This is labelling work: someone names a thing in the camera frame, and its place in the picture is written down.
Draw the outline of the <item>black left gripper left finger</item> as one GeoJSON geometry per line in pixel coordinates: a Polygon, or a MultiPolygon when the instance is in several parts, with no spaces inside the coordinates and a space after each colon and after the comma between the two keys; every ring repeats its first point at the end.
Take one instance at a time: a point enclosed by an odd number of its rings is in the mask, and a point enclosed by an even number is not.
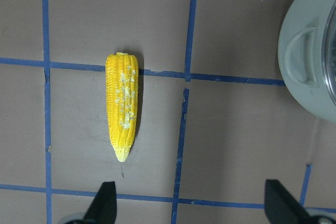
{"type": "Polygon", "coordinates": [[[117,193],[115,182],[104,182],[84,215],[84,223],[115,223],[117,193]]]}

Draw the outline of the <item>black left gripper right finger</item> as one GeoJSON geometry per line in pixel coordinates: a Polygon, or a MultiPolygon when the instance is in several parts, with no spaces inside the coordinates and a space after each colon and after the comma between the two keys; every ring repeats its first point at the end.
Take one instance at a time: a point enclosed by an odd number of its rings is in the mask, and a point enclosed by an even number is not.
{"type": "Polygon", "coordinates": [[[310,215],[279,180],[267,179],[264,211],[270,223],[310,223],[310,215]]]}

